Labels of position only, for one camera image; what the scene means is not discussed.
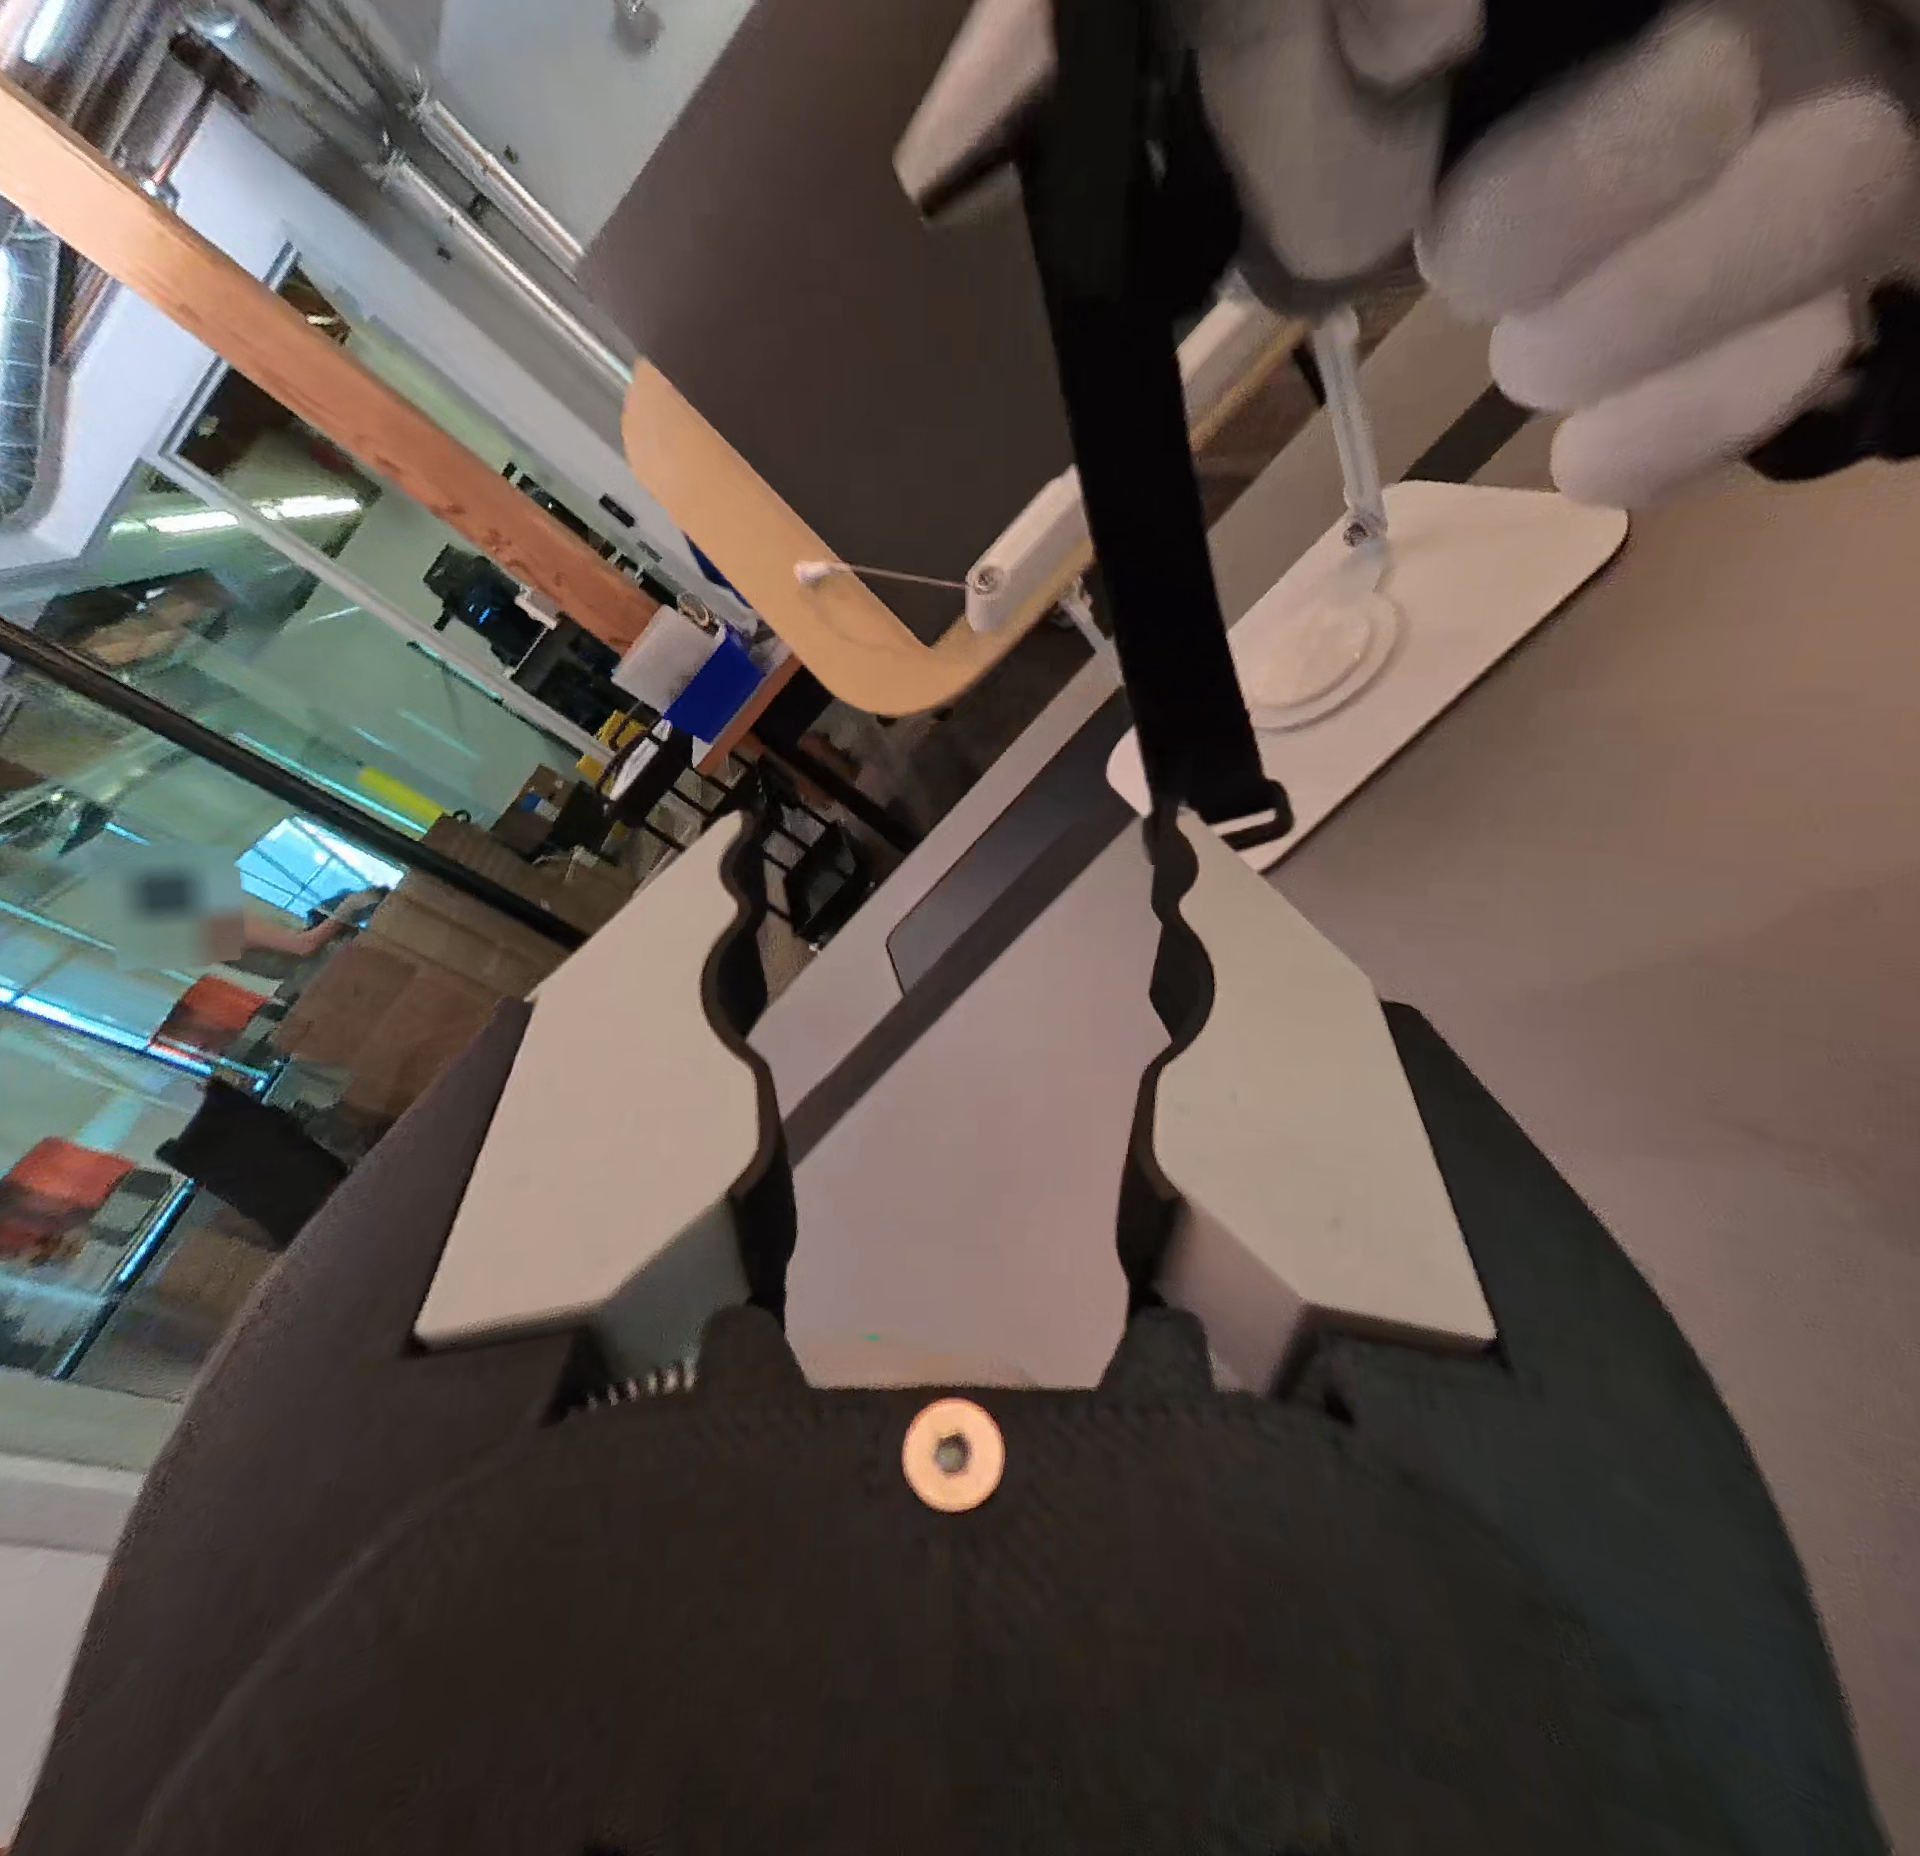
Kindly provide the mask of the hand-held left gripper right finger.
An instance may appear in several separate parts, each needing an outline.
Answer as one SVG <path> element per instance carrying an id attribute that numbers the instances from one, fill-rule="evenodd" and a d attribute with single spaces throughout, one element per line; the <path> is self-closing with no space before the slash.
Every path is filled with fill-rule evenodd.
<path id="1" fill-rule="evenodd" d="M 1135 1290 L 1224 1384 L 1291 1387 L 1324 1337 L 1474 1360 L 1500 1342 L 1367 975 L 1197 814 L 1142 823 L 1166 1049 L 1121 1172 Z"/>

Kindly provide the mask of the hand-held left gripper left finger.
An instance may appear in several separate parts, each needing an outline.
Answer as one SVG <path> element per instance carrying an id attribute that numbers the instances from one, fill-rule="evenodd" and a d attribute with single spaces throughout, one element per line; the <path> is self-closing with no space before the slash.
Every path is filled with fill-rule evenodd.
<path id="1" fill-rule="evenodd" d="M 424 1358 L 583 1351 L 638 1387 L 694 1363 L 719 1314 L 787 1334 L 797 1196 L 751 1045 L 761 836 L 722 814 L 537 984 L 422 1295 Z"/>

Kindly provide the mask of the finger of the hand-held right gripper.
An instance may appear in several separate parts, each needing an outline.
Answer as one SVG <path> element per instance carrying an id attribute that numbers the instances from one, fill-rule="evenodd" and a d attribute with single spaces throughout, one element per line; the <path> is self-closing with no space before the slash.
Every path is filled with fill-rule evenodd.
<path id="1" fill-rule="evenodd" d="M 1054 83 L 1054 0 L 972 0 L 896 150 L 922 224 L 972 222 L 1013 195 Z"/>
<path id="2" fill-rule="evenodd" d="M 1407 260 L 1424 77 L 1367 77 L 1330 25 L 1199 50 L 1153 30 L 1153 266 L 1182 307 L 1229 270 L 1305 314 Z"/>

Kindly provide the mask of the person's right hand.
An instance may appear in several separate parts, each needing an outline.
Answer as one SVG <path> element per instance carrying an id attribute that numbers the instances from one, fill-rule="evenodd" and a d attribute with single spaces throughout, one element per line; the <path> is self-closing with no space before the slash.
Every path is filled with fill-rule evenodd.
<path id="1" fill-rule="evenodd" d="M 1790 107 L 1710 182 L 1437 174 L 1483 0 L 1170 0 L 1199 50 L 1330 25 L 1424 77 L 1407 260 L 1489 331 L 1508 402 L 1560 417 L 1557 485 L 1646 506 L 1735 457 L 1802 477 L 1917 452 L 1917 0 L 1858 0 L 1858 90 Z"/>

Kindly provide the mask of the black and white book stand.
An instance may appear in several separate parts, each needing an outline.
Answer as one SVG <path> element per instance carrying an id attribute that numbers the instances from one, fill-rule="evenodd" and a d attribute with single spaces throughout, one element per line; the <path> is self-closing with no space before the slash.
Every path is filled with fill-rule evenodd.
<path id="1" fill-rule="evenodd" d="M 1153 30 L 1054 0 L 1058 83 L 1000 209 L 922 224 L 897 139 L 972 0 L 758 0 L 589 251 L 635 336 L 625 446 L 673 526 L 828 694 L 908 718 L 993 634 L 908 627 L 833 548 L 958 552 L 1071 462 L 1153 807 L 1272 864 L 1270 780 L 1191 466 L 1182 307 L 1153 266 Z"/>

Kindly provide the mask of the cardboard boxes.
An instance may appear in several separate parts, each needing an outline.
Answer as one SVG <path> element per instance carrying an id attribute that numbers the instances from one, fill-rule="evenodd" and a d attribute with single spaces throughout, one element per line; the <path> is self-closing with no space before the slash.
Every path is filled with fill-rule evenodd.
<path id="1" fill-rule="evenodd" d="M 270 1049 L 342 1072 L 350 1107 L 392 1121 L 577 941 L 408 870 L 300 975 Z"/>

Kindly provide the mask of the black office chair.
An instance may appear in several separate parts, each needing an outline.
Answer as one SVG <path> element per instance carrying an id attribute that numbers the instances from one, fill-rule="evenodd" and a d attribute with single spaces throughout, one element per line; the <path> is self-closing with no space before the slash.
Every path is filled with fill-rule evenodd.
<path id="1" fill-rule="evenodd" d="M 206 1079 L 194 1115 L 157 1146 L 157 1159 L 222 1196 L 261 1229 L 273 1252 L 294 1246 L 350 1175 L 290 1109 L 224 1079 Z"/>

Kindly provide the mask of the black metal rack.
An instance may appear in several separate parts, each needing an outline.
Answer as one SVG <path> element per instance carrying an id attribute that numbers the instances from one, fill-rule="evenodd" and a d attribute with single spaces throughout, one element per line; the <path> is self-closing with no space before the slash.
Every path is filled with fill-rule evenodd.
<path id="1" fill-rule="evenodd" d="M 591 792 L 607 810 L 612 847 L 635 877 L 682 859 L 707 829 L 747 814 L 771 916 L 811 951 L 851 922 L 881 878 L 881 850 L 896 836 L 867 823 L 867 801 L 846 801 L 839 777 L 815 757 L 795 761 L 747 742 L 707 774 L 685 730 L 645 712 L 617 712 L 601 730 L 605 757 Z"/>

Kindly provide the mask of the orange box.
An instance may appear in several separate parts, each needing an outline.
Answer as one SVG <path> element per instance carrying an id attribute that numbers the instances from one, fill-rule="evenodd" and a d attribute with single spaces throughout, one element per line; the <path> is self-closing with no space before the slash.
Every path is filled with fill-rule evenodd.
<path id="1" fill-rule="evenodd" d="M 4 1175 L 4 1259 L 40 1267 L 71 1254 L 71 1238 L 131 1172 L 121 1154 L 40 1137 Z"/>
<path id="2" fill-rule="evenodd" d="M 224 975 L 194 978 L 151 1032 L 157 1055 L 213 1062 L 248 1032 L 253 1020 L 273 1001 L 270 993 L 232 982 Z"/>

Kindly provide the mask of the black floor lamp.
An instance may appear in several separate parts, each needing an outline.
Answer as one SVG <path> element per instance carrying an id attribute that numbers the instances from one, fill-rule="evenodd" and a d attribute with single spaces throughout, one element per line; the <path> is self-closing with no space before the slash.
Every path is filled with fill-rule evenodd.
<path id="1" fill-rule="evenodd" d="M 489 878 L 482 870 L 474 870 L 460 860 L 448 860 L 443 850 L 432 850 L 417 836 L 406 836 L 392 829 L 380 817 L 340 799 L 337 792 L 203 725 L 194 718 L 184 718 L 180 712 L 163 705 L 158 699 L 131 688 L 128 683 L 111 678 L 107 667 L 97 667 L 83 661 L 81 654 L 71 654 L 60 650 L 57 642 L 48 642 L 39 634 L 14 620 L 4 620 L 4 654 L 22 667 L 32 667 L 34 674 L 61 686 L 66 693 L 75 693 L 87 705 L 97 705 L 101 712 L 110 712 L 111 718 L 133 723 L 147 736 L 165 740 L 175 748 L 187 751 L 189 757 L 201 757 L 224 771 L 228 777 L 253 790 L 261 790 L 265 795 L 281 799 L 302 817 L 313 817 L 321 825 L 353 839 L 355 844 L 370 847 L 370 853 L 380 853 L 382 860 L 397 860 L 413 872 L 446 881 L 448 888 L 467 896 L 481 908 L 489 908 L 492 913 L 513 919 L 519 927 L 541 937 L 545 941 L 557 944 L 568 953 L 575 953 L 577 947 L 589 941 L 583 928 L 553 913 L 550 908 L 538 908 L 537 900 L 519 896 L 513 888 Z"/>

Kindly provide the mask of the blue plastic bin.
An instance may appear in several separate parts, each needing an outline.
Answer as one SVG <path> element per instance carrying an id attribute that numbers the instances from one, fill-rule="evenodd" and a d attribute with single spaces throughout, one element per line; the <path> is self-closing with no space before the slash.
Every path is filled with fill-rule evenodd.
<path id="1" fill-rule="evenodd" d="M 662 720 L 698 745 L 718 745 L 732 718 L 765 683 L 755 646 L 739 627 L 722 624 L 685 686 L 662 707 Z"/>

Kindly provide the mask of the round silver air duct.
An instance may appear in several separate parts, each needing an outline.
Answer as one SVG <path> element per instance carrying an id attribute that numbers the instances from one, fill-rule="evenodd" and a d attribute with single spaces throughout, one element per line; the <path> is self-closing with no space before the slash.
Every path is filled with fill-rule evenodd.
<path id="1" fill-rule="evenodd" d="M 78 261 L 27 215 L 4 226 L 4 531 L 43 521 L 66 466 L 66 336 Z"/>

